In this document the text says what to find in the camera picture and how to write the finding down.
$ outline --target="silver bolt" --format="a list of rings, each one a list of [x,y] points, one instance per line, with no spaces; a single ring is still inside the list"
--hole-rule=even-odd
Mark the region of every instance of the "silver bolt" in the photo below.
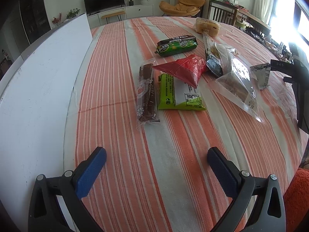
[[[64,176],[65,177],[70,177],[70,176],[72,176],[72,171],[71,170],[68,170],[68,171],[66,171],[65,173],[64,173]]]
[[[249,173],[248,171],[246,171],[246,170],[243,170],[243,171],[241,172],[241,174],[242,174],[244,177],[248,177],[248,176],[250,175],[250,173]]]
[[[37,180],[38,180],[38,181],[41,181],[41,180],[43,180],[43,178],[44,178],[44,175],[39,174],[38,177],[37,177]]]
[[[275,174],[271,174],[270,177],[275,181],[277,179],[277,176]]]

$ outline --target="plant pot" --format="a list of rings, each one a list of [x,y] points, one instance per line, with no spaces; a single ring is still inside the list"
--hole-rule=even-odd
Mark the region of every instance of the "plant pot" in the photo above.
[[[141,0],[141,4],[150,4],[150,0]]]

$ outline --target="television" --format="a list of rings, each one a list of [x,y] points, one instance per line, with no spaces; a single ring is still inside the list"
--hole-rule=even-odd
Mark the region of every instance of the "television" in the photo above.
[[[125,5],[125,0],[84,0],[87,14],[103,9]]]

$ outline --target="tablecloth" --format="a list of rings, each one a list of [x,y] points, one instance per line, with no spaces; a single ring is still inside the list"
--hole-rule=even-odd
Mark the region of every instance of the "tablecloth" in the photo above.
[[[210,147],[218,147],[240,170],[253,176],[276,174],[282,193],[299,166],[308,135],[297,127],[294,94],[280,72],[271,72],[270,86],[261,90],[263,123],[211,91],[207,82],[214,77],[206,72],[199,82],[206,111],[158,111],[160,124],[137,129],[141,63],[155,57],[161,64],[193,53],[205,57],[203,38],[194,31],[194,21],[149,17],[92,29],[96,42],[77,79],[80,96],[70,103],[78,111],[68,114],[68,120],[76,123],[70,130],[75,134],[75,165],[97,146],[107,150],[106,165],[83,199],[106,232],[210,231],[231,202],[207,164]],[[215,41],[236,47],[246,65],[275,59],[245,33],[230,25],[220,26]],[[166,58],[154,54],[158,41],[179,35],[196,36],[198,47]],[[238,229],[251,208],[250,204]]]

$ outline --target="tv stand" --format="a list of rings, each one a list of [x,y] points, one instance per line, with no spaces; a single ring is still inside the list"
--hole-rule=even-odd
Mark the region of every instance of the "tv stand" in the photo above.
[[[106,15],[110,14],[119,14],[120,12],[124,15],[124,19],[131,19],[131,18],[139,18],[139,17],[152,17],[153,16],[153,5],[152,4],[145,4],[145,5],[134,5],[134,6],[125,6],[125,7],[117,7],[108,10],[102,10],[92,15],[88,15],[88,22],[90,28],[95,28],[101,25],[105,25],[106,23]],[[110,22],[118,21],[118,17],[115,16],[110,17]]]

